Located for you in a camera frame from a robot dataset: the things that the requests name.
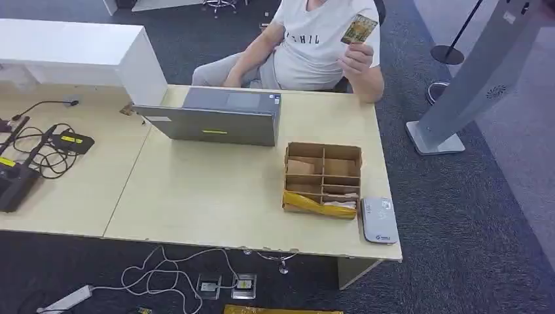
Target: man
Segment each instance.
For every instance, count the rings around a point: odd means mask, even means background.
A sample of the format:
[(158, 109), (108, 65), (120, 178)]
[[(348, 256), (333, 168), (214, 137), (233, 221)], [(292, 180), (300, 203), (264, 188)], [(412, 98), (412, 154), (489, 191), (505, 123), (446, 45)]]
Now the man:
[(272, 23), (240, 53), (195, 69), (203, 86), (330, 90), (345, 76), (364, 103), (380, 100), (380, 27), (364, 43), (341, 38), (357, 14), (378, 21), (374, 0), (282, 0)]

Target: desk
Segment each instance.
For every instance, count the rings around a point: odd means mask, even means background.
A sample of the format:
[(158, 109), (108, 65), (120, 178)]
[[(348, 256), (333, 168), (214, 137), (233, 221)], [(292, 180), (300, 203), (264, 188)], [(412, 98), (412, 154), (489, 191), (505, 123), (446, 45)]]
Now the desk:
[[(187, 86), (170, 86), (162, 105), (178, 107)], [(286, 213), (281, 208), (285, 147), (291, 141), (356, 145), (364, 197), (390, 198), (373, 105), (356, 96), (282, 93), (277, 147), (172, 141), (151, 128), (105, 237), (338, 257), (340, 288), (401, 246), (365, 241), (361, 218)]]
[[(27, 96), (0, 85), (0, 94), (0, 117), (5, 120), (38, 101), (82, 94), (81, 103), (72, 108), (59, 103), (36, 107), (28, 113), (31, 120), (26, 126), (46, 131), (65, 122), (96, 141), (61, 179), (39, 181), (16, 212), (0, 213), (0, 229), (102, 237), (149, 130), (141, 125), (140, 116), (119, 113), (129, 96), (119, 88), (93, 92), (90, 88), (43, 85)], [(6, 138), (5, 133), (0, 134), (0, 142)], [(36, 145), (36, 139), (31, 141), (30, 145)], [(2, 156), (12, 160), (26, 157), (13, 148)]]

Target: white device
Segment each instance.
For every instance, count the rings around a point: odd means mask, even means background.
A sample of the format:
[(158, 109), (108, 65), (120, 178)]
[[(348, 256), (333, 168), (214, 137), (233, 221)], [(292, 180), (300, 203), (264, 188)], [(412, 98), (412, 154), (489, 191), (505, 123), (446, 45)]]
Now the white device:
[(362, 214), (367, 241), (395, 244), (399, 241), (393, 202), (387, 198), (363, 198)]
[(76, 306), (77, 304), (85, 301), (86, 299), (90, 298), (92, 295), (91, 288), (92, 287), (90, 285), (86, 285), (74, 291), (73, 293), (69, 294), (65, 298), (62, 298), (54, 302), (53, 304), (50, 304), (48, 307), (45, 307), (44, 309), (41, 309), (41, 308), (37, 309), (37, 313), (46, 312), (48, 314), (61, 314), (67, 311), (68, 309), (71, 309), (72, 307)]
[(542, 25), (541, 0), (500, 0), (474, 49), (434, 106), (406, 130), (422, 155), (462, 152), (456, 132), (514, 89)]

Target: black device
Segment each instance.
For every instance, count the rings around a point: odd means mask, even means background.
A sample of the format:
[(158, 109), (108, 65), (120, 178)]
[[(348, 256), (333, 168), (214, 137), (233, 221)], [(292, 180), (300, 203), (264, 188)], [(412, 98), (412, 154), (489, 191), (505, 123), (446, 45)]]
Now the black device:
[(78, 155), (84, 155), (94, 145), (94, 140), (85, 135), (65, 130), (60, 134), (52, 135), (52, 145), (60, 150), (72, 151)]
[(12, 127), (8, 124), (9, 121), (4, 121), (0, 119), (0, 133), (10, 133)]
[(147, 307), (137, 307), (136, 309), (129, 310), (126, 314), (154, 314), (154, 311)]
[(6, 148), (16, 140), (21, 129), (27, 124), (29, 117), (26, 116), (17, 128), (10, 134), (8, 139), (0, 146), (0, 211), (11, 213), (19, 207), (22, 200), (29, 194), (41, 173), (31, 169), (29, 165), (45, 145), (56, 129), (52, 126), (41, 137), (40, 143), (33, 148), (27, 159), (19, 164), (7, 158), (2, 158)]

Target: card reader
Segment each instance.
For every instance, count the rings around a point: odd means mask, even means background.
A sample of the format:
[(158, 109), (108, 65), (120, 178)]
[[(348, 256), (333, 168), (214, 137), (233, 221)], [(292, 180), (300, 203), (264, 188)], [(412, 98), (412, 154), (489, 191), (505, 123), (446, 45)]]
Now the card reader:
[(390, 199), (363, 198), (361, 208), (367, 241), (383, 244), (394, 244), (399, 241), (393, 202)]

